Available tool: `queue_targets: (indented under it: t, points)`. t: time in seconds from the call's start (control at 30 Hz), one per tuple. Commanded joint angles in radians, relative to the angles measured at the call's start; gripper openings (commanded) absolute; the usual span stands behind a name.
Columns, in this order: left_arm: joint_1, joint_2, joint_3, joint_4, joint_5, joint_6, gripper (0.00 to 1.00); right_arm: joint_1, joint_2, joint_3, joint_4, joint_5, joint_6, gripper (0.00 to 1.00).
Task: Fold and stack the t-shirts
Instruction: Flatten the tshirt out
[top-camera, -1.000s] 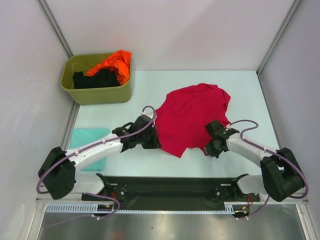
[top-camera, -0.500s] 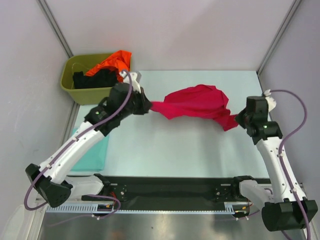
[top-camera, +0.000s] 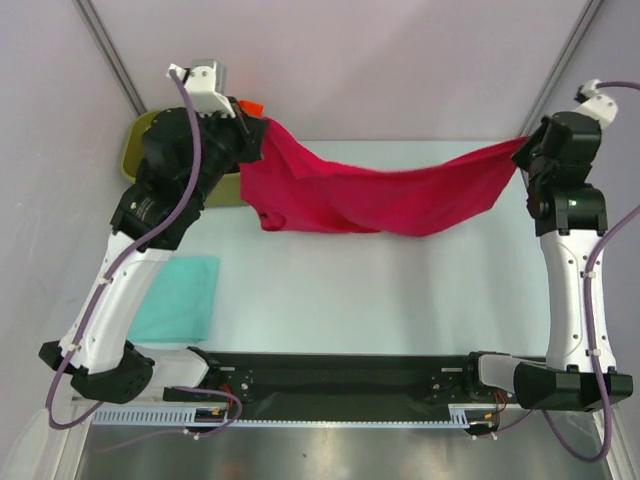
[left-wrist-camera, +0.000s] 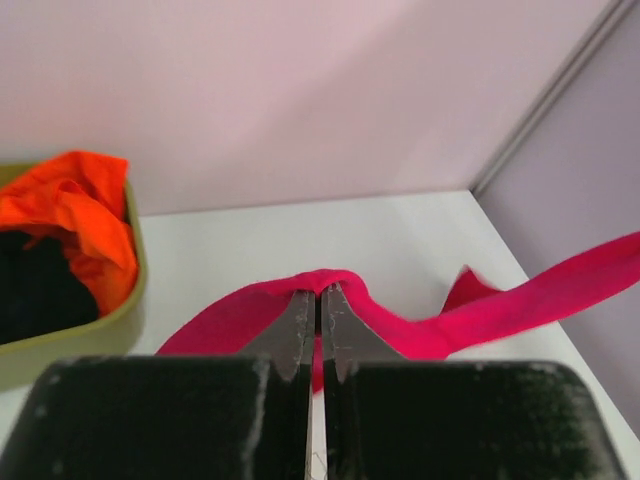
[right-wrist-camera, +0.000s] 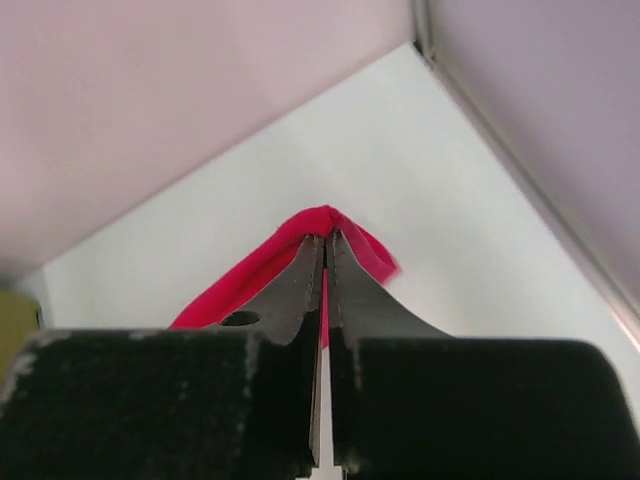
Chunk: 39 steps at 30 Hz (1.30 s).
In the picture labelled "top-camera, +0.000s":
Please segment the magenta red t shirt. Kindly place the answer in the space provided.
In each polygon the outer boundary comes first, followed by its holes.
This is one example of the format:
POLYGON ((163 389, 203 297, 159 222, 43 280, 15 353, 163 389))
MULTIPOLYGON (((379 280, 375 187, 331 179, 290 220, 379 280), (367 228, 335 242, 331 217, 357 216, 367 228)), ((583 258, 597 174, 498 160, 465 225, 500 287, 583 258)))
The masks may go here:
POLYGON ((490 210, 524 143, 518 137, 441 165, 384 172, 324 160, 269 120, 261 159, 240 167, 240 194, 269 232, 426 237, 490 210))

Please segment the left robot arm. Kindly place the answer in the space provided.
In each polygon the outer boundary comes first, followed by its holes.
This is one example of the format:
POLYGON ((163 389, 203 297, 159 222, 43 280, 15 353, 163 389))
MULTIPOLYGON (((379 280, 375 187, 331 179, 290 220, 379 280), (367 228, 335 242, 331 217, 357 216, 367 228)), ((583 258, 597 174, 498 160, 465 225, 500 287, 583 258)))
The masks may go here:
POLYGON ((125 404, 149 389, 187 387, 197 398, 214 397, 221 376, 214 359, 196 347, 154 350, 128 339, 151 283, 196 222, 222 177, 261 157, 264 118, 244 112, 198 120, 201 163, 185 208, 172 212, 187 191, 193 136, 183 108, 158 113, 142 134, 143 158, 135 182, 111 220, 103 264, 83 313, 60 340, 44 343, 40 358, 58 376, 69 375, 82 397, 125 404))

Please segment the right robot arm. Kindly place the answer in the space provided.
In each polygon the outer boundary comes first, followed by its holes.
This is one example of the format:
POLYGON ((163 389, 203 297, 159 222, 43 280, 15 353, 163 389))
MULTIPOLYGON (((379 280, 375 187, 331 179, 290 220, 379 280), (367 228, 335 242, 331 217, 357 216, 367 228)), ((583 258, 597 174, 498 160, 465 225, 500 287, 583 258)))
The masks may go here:
POLYGON ((633 392, 632 377, 617 369, 604 313, 606 201, 587 181, 602 133, 592 115, 559 112, 544 118, 512 157, 528 175, 527 210, 546 265, 549 343, 544 362, 478 354, 477 367, 461 376, 473 401, 498 388, 525 409, 593 412, 633 392))

